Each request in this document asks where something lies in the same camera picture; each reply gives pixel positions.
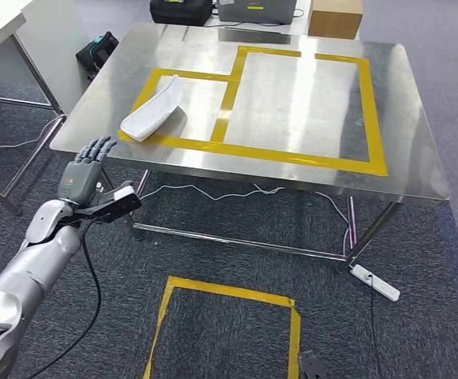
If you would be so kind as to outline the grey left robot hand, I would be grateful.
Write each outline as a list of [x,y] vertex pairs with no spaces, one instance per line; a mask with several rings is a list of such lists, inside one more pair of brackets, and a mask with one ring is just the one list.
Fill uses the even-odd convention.
[[87,206],[94,196],[102,172],[102,161],[117,143],[110,136],[91,141],[82,148],[64,170],[58,185],[58,198]]

